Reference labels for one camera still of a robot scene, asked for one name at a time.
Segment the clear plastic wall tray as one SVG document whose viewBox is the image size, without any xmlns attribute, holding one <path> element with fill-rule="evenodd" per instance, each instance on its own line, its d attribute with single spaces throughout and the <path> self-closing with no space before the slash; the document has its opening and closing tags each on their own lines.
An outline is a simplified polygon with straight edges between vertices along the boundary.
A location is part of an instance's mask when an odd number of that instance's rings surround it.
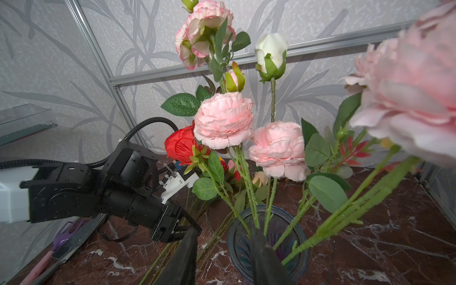
<svg viewBox="0 0 456 285">
<path fill-rule="evenodd" d="M 1 111 L 1 147 L 57 127 L 51 109 L 23 104 Z"/>
</svg>

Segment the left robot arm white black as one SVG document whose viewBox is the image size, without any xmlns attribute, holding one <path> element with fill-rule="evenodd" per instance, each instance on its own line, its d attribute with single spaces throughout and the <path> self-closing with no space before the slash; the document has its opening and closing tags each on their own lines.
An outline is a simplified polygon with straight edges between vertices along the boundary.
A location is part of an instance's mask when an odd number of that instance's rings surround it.
<svg viewBox="0 0 456 285">
<path fill-rule="evenodd" d="M 67 217 L 106 214 L 151 230 L 164 243 L 201 231 L 179 205 L 158 197 L 157 156 L 148 148 L 121 141 L 101 169 L 53 160 L 1 163 L 1 222 L 40 223 Z"/>
</svg>

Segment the white rosebud stem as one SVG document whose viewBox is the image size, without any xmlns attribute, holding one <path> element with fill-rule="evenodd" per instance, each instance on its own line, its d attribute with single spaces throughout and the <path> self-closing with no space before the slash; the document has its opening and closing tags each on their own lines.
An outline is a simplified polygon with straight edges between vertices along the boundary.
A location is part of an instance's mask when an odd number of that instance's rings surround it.
<svg viewBox="0 0 456 285">
<path fill-rule="evenodd" d="M 263 83 L 271 85 L 271 122 L 276 120 L 276 80 L 283 76 L 286 69 L 286 53 L 288 42 L 284 35 L 272 33 L 263 35 L 255 46 L 257 59 L 256 70 Z M 277 189 L 277 179 L 271 178 L 267 184 L 268 197 L 266 203 L 264 235 L 267 236 L 272 218 L 272 206 Z"/>
</svg>

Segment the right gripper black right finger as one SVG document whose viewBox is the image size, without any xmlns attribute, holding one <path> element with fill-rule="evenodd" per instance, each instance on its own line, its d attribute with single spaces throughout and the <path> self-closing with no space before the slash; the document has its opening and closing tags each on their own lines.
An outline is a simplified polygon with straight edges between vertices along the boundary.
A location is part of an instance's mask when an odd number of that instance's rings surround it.
<svg viewBox="0 0 456 285">
<path fill-rule="evenodd" d="M 291 285 L 292 279 L 260 229 L 251 232 L 250 262 L 255 285 Z"/>
</svg>

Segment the pink rose stem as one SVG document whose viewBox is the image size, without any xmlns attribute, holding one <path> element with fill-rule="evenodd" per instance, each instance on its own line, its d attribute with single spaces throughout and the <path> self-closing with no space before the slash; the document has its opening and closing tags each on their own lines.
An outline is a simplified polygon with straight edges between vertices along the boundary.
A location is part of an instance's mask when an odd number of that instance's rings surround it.
<svg viewBox="0 0 456 285">
<path fill-rule="evenodd" d="M 391 141 L 390 155 L 408 157 L 378 183 L 367 177 L 356 192 L 306 242 L 286 258 L 359 223 L 389 196 L 421 161 L 456 165 L 456 4 L 445 1 L 419 17 L 395 39 L 382 42 L 361 58 L 366 80 L 361 109 L 350 120 L 377 139 Z"/>
<path fill-rule="evenodd" d="M 232 61 L 234 53 L 251 44 L 246 32 L 236 33 L 232 27 L 234 15 L 222 1 L 184 1 L 190 13 L 175 37 L 175 49 L 185 68 L 193 71 L 208 66 L 214 80 L 206 79 L 209 88 L 198 86 L 195 95 L 178 93 L 166 99 L 161 108 L 181 117 L 194 116 L 201 103 L 217 91 L 240 92 L 245 76 L 238 64 Z"/>
<path fill-rule="evenodd" d="M 247 190 L 253 223 L 260 228 L 255 181 L 248 160 L 260 167 L 267 179 L 306 179 L 305 142 L 302 128 L 293 122 L 272 122 L 254 129 L 254 102 L 243 97 L 245 76 L 237 63 L 225 73 L 224 93 L 203 101 L 195 116 L 194 134 L 213 150 L 231 149 L 234 162 Z"/>
</svg>

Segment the dark red rose stem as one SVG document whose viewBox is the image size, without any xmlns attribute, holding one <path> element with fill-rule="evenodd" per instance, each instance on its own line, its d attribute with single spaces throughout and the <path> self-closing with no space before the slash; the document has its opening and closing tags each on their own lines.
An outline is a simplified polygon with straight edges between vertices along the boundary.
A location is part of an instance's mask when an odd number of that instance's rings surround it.
<svg viewBox="0 0 456 285">
<path fill-rule="evenodd" d="M 237 180 L 241 180 L 241 174 L 238 171 L 238 168 L 233 160 L 224 160 L 221 157 L 219 157 L 220 162 L 222 164 L 223 170 L 225 173 L 229 173 L 233 175 L 233 177 Z"/>
</svg>

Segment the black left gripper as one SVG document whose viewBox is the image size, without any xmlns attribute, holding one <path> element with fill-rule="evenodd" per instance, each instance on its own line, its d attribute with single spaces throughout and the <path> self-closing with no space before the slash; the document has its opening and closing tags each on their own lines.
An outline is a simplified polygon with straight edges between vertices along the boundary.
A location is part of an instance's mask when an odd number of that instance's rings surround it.
<svg viewBox="0 0 456 285">
<path fill-rule="evenodd" d="M 103 212 L 123 218 L 132 225 L 149 228 L 153 241 L 180 241 L 190 228 L 201 233 L 201 227 L 182 207 L 169 201 L 162 204 L 161 199 L 154 195 L 144 197 L 120 188 L 106 190 Z"/>
</svg>

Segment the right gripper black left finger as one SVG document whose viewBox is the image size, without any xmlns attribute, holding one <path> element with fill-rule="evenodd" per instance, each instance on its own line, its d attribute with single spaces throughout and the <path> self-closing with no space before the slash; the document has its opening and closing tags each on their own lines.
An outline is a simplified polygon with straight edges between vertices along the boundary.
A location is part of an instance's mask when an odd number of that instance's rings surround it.
<svg viewBox="0 0 456 285">
<path fill-rule="evenodd" d="M 197 266 L 198 231 L 187 231 L 177 251 L 155 282 L 156 285 L 194 285 Z"/>
</svg>

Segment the small pink bud spray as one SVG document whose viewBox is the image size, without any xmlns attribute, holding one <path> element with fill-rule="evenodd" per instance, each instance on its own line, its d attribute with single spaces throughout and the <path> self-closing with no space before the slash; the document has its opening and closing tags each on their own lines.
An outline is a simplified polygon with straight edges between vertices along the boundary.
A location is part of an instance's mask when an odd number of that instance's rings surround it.
<svg viewBox="0 0 456 285">
<path fill-rule="evenodd" d="M 269 178 L 268 176 L 263 172 L 263 171 L 259 171 L 257 172 L 255 175 L 254 175 L 254 178 L 252 180 L 252 184 L 256 187 L 256 188 L 260 188 L 264 185 L 267 185 L 268 184 L 268 181 L 269 181 Z"/>
</svg>

